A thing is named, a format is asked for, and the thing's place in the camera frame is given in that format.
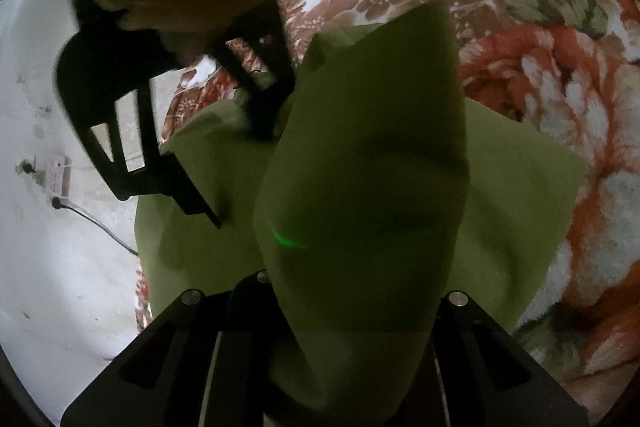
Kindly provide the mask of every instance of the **metal screw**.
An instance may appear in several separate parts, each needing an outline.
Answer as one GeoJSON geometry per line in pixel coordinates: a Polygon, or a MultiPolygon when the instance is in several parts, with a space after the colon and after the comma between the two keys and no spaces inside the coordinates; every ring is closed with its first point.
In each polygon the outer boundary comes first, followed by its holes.
{"type": "Polygon", "coordinates": [[[187,306],[193,306],[200,302],[200,292],[197,290],[187,290],[182,294],[182,302],[187,306]]]}
{"type": "Polygon", "coordinates": [[[267,273],[267,270],[262,270],[260,273],[258,273],[258,281],[264,282],[264,283],[271,282],[271,280],[269,279],[269,274],[267,273]]]}
{"type": "Polygon", "coordinates": [[[452,292],[449,295],[449,302],[454,306],[462,308],[462,306],[466,306],[468,304],[469,297],[466,296],[466,293],[452,292]]]}

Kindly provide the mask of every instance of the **black cable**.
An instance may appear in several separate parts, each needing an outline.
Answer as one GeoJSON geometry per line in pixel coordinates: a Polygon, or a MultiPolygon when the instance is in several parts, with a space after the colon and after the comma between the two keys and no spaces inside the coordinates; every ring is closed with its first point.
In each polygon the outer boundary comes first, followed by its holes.
{"type": "Polygon", "coordinates": [[[59,197],[52,198],[51,206],[53,208],[55,208],[56,210],[59,210],[60,208],[66,208],[68,210],[74,211],[76,214],[78,214],[78,216],[84,217],[84,219],[86,219],[87,221],[90,221],[96,227],[99,227],[101,230],[104,230],[107,234],[109,234],[109,237],[111,237],[121,247],[123,247],[127,251],[129,251],[129,253],[132,253],[136,257],[139,257],[137,251],[133,250],[133,248],[131,248],[129,245],[127,245],[127,243],[125,243],[123,240],[121,240],[118,236],[116,236],[113,232],[111,232],[111,230],[109,230],[107,227],[105,227],[102,223],[100,223],[99,221],[96,221],[95,219],[92,219],[91,217],[87,216],[86,214],[83,214],[78,209],[76,209],[76,208],[74,208],[72,206],[68,206],[67,204],[64,204],[62,201],[60,201],[59,197]]]}

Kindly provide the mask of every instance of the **folded green cloth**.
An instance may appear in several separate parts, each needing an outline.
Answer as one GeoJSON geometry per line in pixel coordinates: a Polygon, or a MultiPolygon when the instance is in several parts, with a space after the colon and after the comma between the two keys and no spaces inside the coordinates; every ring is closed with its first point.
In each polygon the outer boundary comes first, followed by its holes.
{"type": "Polygon", "coordinates": [[[212,208],[140,198],[154,312],[266,268],[293,331],[273,348],[282,425],[380,425],[406,394],[451,289],[503,327],[566,231],[582,161],[462,97],[441,3],[316,36],[275,143],[215,102],[166,143],[212,208]]]}

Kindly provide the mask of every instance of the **white wall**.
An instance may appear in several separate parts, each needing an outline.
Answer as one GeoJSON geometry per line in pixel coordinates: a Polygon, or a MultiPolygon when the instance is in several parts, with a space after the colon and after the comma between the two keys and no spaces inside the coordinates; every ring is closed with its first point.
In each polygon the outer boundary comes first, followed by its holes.
{"type": "MultiPolygon", "coordinates": [[[[52,89],[74,31],[68,0],[0,1],[0,343],[55,423],[136,334],[136,258],[15,171],[69,156],[70,199],[135,247],[135,201],[117,201],[91,168],[52,89]]],[[[162,82],[166,110],[177,76],[162,82]]]]}

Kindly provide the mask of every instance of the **green cloth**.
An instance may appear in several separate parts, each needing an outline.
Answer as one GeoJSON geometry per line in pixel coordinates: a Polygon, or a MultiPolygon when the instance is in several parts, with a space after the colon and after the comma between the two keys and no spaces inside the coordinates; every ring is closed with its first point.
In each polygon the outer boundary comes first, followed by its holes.
{"type": "Polygon", "coordinates": [[[535,295],[584,179],[578,156],[465,100],[447,8],[316,36],[275,143],[221,100],[167,142],[224,224],[140,198],[154,312],[266,267],[294,336],[270,376],[282,425],[380,425],[406,394],[441,296],[503,327],[535,295]]]}

